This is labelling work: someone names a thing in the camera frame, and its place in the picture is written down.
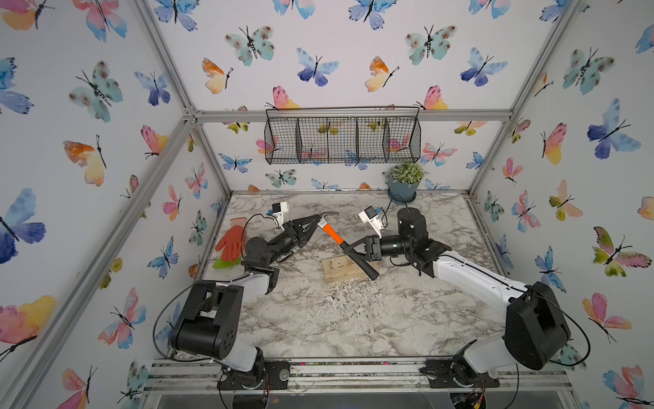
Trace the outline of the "wooden block with nails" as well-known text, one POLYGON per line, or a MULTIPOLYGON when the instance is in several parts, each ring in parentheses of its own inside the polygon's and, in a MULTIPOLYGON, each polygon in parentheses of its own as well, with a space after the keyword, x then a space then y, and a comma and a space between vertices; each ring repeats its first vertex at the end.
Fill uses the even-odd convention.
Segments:
POLYGON ((364 270, 348 256, 323 259, 321 264, 327 284, 369 279, 364 270))

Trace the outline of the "orange black claw hammer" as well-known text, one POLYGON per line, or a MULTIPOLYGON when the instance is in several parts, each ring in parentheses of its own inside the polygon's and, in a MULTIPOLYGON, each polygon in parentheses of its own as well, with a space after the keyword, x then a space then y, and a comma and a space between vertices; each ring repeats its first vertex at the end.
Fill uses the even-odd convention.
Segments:
POLYGON ((379 277, 378 271, 371 266, 366 254, 358 252, 356 245, 349 244, 341 235, 326 220, 327 216, 336 216, 335 211, 326 211, 320 213, 320 220, 318 226, 334 240, 337 245, 342 249, 343 253, 348 256, 357 266, 359 266, 371 281, 375 281, 379 277))

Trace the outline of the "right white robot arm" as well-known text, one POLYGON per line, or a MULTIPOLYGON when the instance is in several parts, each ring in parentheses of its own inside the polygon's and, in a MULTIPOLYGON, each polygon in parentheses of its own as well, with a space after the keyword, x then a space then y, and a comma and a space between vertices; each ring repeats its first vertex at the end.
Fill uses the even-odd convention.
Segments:
POLYGON ((505 320, 502 334, 473 340, 452 356, 449 372, 460 385, 478 383, 482 376, 510 365, 541 370, 570 340, 565 315, 549 286, 514 281, 465 260, 449 245, 429 237, 426 218, 418 209, 400 210, 398 233, 389 236, 380 233, 382 225, 372 208, 359 217, 376 233, 352 244, 327 222, 320 226, 370 279, 379 276, 372 262, 402 256, 419 273, 459 287, 505 320))

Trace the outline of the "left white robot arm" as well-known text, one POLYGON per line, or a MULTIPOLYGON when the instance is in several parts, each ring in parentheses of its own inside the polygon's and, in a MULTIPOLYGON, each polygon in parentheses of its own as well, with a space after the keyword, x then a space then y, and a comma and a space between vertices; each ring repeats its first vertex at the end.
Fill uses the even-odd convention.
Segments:
POLYGON ((304 247, 324 224, 320 215, 288 221, 270 240, 245 241, 244 275, 235 281, 199 281, 187 297, 170 345, 173 350, 211 358, 238 373, 262 371, 263 353, 238 336, 243 303, 267 295, 277 285, 274 264, 304 247))

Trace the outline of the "red work glove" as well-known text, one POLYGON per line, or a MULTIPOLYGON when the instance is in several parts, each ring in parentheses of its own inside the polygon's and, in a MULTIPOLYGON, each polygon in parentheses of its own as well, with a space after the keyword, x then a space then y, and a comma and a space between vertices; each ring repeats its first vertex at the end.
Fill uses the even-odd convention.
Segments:
POLYGON ((235 262, 241 257, 245 245, 246 223, 247 219, 244 217, 233 218, 229 230, 218 240, 215 251, 220 253, 222 262, 235 262))

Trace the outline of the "potted green plant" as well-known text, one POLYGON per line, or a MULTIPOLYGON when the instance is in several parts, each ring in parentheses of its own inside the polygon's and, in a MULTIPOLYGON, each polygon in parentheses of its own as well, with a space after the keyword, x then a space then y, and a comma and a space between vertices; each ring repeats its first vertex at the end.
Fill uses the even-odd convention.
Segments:
POLYGON ((399 204, 409 204, 417 197, 417 189, 425 177, 425 171, 419 164, 407 163, 395 165, 386 175, 388 197, 399 204))

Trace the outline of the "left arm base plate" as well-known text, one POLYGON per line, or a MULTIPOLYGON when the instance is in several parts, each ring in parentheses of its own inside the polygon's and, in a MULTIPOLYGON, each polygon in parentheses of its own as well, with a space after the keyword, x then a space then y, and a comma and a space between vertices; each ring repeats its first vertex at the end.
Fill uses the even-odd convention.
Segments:
POLYGON ((286 390, 291 377, 288 361, 265 360, 255 363, 248 373, 228 370, 219 376, 221 390, 286 390))

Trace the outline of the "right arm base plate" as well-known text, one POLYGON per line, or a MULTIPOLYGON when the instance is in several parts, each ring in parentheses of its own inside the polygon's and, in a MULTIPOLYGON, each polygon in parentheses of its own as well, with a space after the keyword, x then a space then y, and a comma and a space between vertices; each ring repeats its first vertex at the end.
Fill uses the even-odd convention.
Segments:
POLYGON ((476 373, 465 361, 426 360, 419 373, 427 378, 431 389, 498 388, 500 382, 488 373, 476 373))

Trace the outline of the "aluminium front rail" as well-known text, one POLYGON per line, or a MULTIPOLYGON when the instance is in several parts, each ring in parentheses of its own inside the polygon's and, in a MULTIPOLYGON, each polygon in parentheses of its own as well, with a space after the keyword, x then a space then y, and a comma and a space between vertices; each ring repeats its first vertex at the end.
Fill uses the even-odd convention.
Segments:
POLYGON ((244 394, 264 390, 287 394, 385 392, 569 392, 564 371, 550 366, 542 372, 508 366, 482 374, 476 381, 456 381, 444 356, 391 358, 272 358, 265 361, 264 379, 252 385, 212 361, 153 364, 148 395, 244 394))

